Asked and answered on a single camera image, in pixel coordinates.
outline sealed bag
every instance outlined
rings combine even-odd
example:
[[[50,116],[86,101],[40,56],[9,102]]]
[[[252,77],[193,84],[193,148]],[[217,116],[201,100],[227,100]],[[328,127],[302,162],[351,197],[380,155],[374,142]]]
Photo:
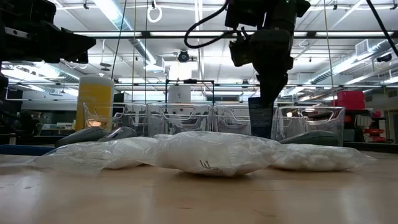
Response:
[[[290,170],[333,171],[369,164],[374,158],[348,147],[284,144],[285,150],[274,167]]]
[[[120,169],[140,165],[138,155],[157,143],[157,139],[133,137],[108,142],[81,142],[59,147],[37,157],[33,165],[56,171],[97,175],[102,169]]]
[[[243,134],[192,131],[160,140],[140,162],[193,174],[234,176],[266,168],[279,158],[280,143]]]
[[[164,140],[171,136],[172,136],[171,134],[155,134],[153,138],[158,140]]]

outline clear plastic bag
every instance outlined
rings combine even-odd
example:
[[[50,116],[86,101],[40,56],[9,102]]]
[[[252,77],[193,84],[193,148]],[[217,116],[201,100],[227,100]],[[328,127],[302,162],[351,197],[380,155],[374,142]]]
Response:
[[[167,139],[167,138],[169,138],[171,136],[172,136],[171,134],[156,134],[154,136],[154,139],[164,140],[164,139]]]
[[[266,168],[279,158],[278,148],[284,147],[270,139],[192,131],[159,141],[138,160],[194,174],[231,177]]]
[[[81,142],[59,147],[37,157],[33,166],[56,171],[96,176],[102,169],[120,169],[140,165],[136,159],[158,140],[133,137],[108,142]]]
[[[281,169],[338,171],[359,167],[376,159],[348,147],[284,144],[283,156],[272,165]]]

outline table surface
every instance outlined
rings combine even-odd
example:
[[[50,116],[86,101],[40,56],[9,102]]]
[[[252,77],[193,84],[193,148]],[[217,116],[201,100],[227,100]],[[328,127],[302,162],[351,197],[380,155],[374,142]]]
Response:
[[[350,172],[237,178],[140,166],[95,179],[0,167],[0,223],[397,223],[398,155]]]

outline air duct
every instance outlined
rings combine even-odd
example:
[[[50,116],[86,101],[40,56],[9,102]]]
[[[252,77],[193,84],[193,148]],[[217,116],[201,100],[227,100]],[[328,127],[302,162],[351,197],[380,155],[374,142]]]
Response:
[[[123,9],[121,5],[115,0],[94,0],[94,3],[102,11],[102,13],[112,22],[112,24],[117,28],[117,30],[128,30],[134,31],[132,22],[126,18],[127,13],[123,18]],[[134,48],[137,50],[138,54],[145,60],[146,65],[155,65],[157,62],[157,57],[148,51],[145,45],[139,39],[129,39],[128,40]]]
[[[331,66],[333,74],[337,75],[343,71],[347,71],[348,69],[359,65],[365,59],[379,57],[383,52],[389,50],[390,48],[391,46],[387,40],[375,42],[374,44],[369,44],[369,40],[364,40],[363,42],[356,45],[356,50],[332,63]],[[330,70],[330,66],[328,65],[318,72],[315,72],[312,75],[313,78],[307,80],[305,84],[315,85],[331,76],[332,72]],[[285,90],[285,93],[287,93],[285,95],[294,95],[303,89],[303,87],[290,88],[288,90]]]
[[[36,68],[37,71],[43,75],[52,77],[65,77],[63,82],[67,83],[78,83],[80,77],[84,76],[83,73],[66,66],[63,63],[45,63],[45,62],[34,62],[32,67]]]

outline fluorescent light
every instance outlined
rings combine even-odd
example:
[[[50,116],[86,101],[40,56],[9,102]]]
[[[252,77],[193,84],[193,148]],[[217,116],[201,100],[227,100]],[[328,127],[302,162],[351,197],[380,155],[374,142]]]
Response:
[[[381,85],[343,85],[343,87],[346,87],[346,88],[380,88]]]
[[[307,84],[303,84],[303,87],[333,87],[332,85],[307,85]]]
[[[303,98],[300,99],[300,101],[306,101],[306,100],[309,100],[309,99],[311,99],[311,97],[309,97],[309,96],[304,96]]]
[[[103,12],[103,14],[111,21],[120,19],[123,15],[114,1],[112,0],[94,0],[95,4]]]
[[[305,37],[307,36],[307,32],[294,32],[295,37]]]
[[[324,98],[323,100],[325,100],[325,101],[337,100],[337,96],[328,96],[328,97]]]
[[[19,69],[15,69],[15,70],[4,70],[3,69],[3,70],[1,70],[1,73],[3,73],[7,77],[16,78],[16,79],[19,80],[19,82],[21,82],[21,81],[25,81],[25,82],[34,82],[34,81],[49,82],[44,77],[38,77],[36,75],[31,75],[31,74],[29,74],[27,72],[24,72],[22,70],[19,70]]]
[[[79,90],[74,90],[74,89],[67,88],[67,89],[64,89],[64,92],[68,93],[69,95],[72,95],[72,96],[78,96],[79,95]]]
[[[84,35],[87,37],[140,37],[141,32],[74,32],[74,34]]]
[[[250,31],[250,32],[246,32],[249,35],[253,35],[254,31]],[[294,36],[295,37],[305,37],[307,36],[307,32],[294,32]]]
[[[43,77],[45,79],[65,79],[65,77]]]
[[[373,37],[384,37],[383,32],[378,32],[378,31],[368,31],[368,32],[329,32],[327,33],[329,37],[336,37],[336,36],[342,36],[342,37],[349,37],[349,36],[354,36],[354,37],[363,37],[363,36],[373,36]],[[326,37],[326,32],[317,32],[315,35],[317,37]]]
[[[398,77],[390,78],[390,79],[388,79],[388,80],[385,80],[384,82],[382,81],[381,83],[384,83],[384,84],[391,84],[391,83],[396,83],[396,82],[398,82]]]
[[[151,32],[151,36],[157,37],[183,37],[186,32]],[[192,31],[189,36],[194,37],[211,37],[211,36],[220,36],[223,35],[224,32],[220,31]]]
[[[213,92],[206,91],[207,95],[212,95]],[[239,96],[242,94],[242,91],[215,91],[214,95],[233,95],[233,96]]]
[[[253,35],[254,34],[254,31],[249,31],[249,32],[246,32],[248,35]],[[232,36],[234,36],[234,37],[237,37],[238,35],[237,35],[237,33],[234,33],[234,34],[232,34]]]
[[[38,86],[34,86],[34,85],[27,85],[27,88],[30,88],[31,90],[35,90],[35,91],[41,91],[44,92],[44,89],[38,87]]]

